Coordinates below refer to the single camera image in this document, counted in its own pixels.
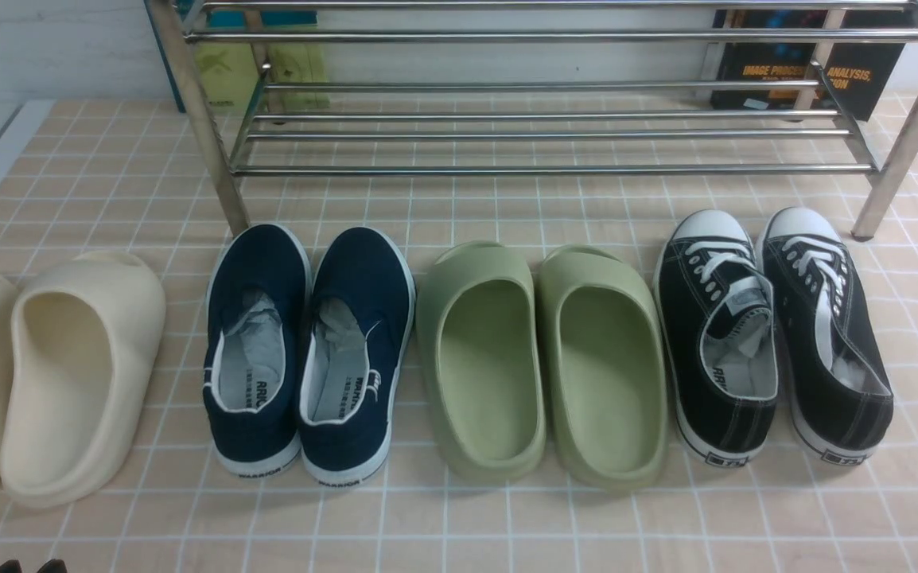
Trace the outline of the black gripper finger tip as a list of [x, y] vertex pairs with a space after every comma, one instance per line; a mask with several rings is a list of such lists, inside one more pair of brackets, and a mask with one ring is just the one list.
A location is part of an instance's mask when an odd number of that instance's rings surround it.
[[48, 562], [45, 562], [40, 569], [37, 570], [37, 573], [67, 573], [68, 569], [66, 563], [62, 559], [49, 559]]
[[19, 561], [6, 561], [0, 565], [0, 573], [22, 573]]

